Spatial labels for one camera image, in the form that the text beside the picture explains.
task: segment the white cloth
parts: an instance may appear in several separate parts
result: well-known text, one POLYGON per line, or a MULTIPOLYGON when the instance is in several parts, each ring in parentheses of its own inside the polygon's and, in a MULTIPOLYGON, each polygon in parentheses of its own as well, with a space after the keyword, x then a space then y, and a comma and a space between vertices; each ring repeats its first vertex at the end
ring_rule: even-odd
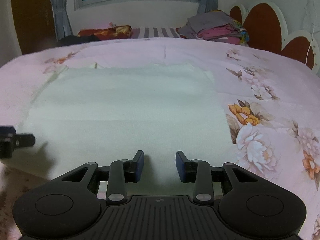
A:
POLYGON ((216 101, 212 77, 191 65, 68 69, 18 128, 32 132, 36 146, 16 151, 10 163, 53 179, 86 162, 105 166, 143 150, 142 179, 129 193, 191 193, 193 186, 180 182, 175 153, 220 166, 232 146, 216 101))

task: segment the black cloth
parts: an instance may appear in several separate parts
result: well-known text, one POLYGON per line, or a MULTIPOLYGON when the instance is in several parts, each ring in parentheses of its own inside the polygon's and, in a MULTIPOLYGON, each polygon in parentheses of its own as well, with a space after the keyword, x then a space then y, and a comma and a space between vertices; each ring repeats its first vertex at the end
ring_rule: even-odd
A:
POLYGON ((60 47, 63 47, 63 46, 70 46, 70 45, 75 45, 75 44, 87 43, 87 42, 91 42, 91 41, 100 41, 100 40, 94 34, 92 34, 90 36, 82 36, 82 37, 70 35, 70 36, 62 38, 61 40, 59 40, 58 43, 59 43, 60 47))

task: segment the circular pad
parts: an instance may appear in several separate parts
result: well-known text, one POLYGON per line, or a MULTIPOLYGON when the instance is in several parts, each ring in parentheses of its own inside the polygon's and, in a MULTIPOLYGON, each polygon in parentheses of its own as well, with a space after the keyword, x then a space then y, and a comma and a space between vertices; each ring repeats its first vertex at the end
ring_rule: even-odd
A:
POLYGON ((302 200, 271 183, 239 183, 219 202, 222 220, 249 238, 284 238, 297 234, 306 217, 302 200))
POLYGON ((52 194, 40 198, 36 203, 36 209, 48 216, 61 215, 69 211, 73 206, 71 198, 65 195, 52 194))
POLYGON ((44 239, 78 234, 91 226, 100 212, 96 195, 70 181, 50 182, 29 191, 18 198, 12 209, 23 235, 44 239))
POLYGON ((276 197, 258 195, 248 199, 247 208, 256 215, 271 217, 283 210, 283 203, 276 197))

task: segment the heart-shaped headboard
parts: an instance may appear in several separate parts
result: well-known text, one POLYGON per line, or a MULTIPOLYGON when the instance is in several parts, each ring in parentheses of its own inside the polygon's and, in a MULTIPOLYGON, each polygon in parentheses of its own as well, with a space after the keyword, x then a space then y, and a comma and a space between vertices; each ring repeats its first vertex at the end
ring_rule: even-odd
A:
MULTIPOLYGON (((230 16, 241 22, 248 31, 249 47, 306 62, 311 34, 300 30, 288 35, 284 16, 274 3, 261 2, 248 11, 243 5, 236 4, 231 8, 230 16)), ((319 56, 319 46, 315 39, 312 39, 307 66, 315 73, 319 70, 319 56)))

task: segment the black gripper base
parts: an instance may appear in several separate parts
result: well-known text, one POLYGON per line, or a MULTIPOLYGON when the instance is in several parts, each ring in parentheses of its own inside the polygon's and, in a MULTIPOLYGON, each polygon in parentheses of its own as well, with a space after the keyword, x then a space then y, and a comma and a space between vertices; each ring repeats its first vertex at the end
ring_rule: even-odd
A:
MULTIPOLYGON (((248 240, 227 228, 210 206, 188 196, 133 196, 110 206, 91 228, 67 240, 248 240)), ((287 240, 299 240, 296 235, 287 240)), ((23 236, 20 240, 35 240, 23 236)))

